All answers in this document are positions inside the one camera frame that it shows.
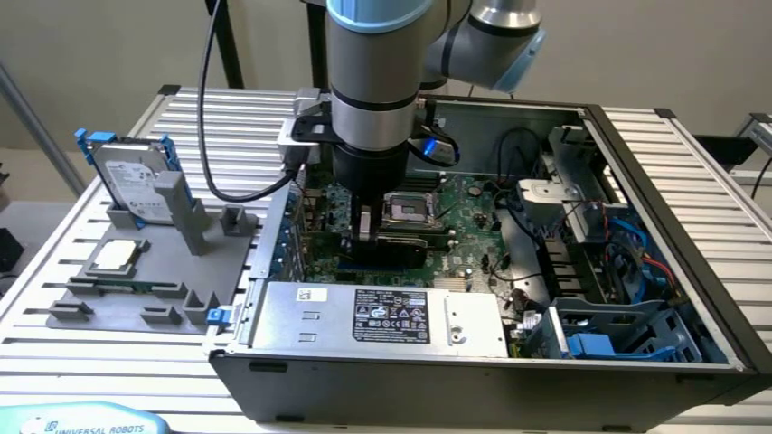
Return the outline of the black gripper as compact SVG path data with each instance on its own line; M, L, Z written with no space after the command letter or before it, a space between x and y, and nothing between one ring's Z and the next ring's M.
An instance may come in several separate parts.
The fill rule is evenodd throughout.
M351 192L349 256L357 266L409 263L403 254L410 248L378 238L385 197L403 183L409 153L406 144L383 151L367 151L347 144L335 147L335 179Z

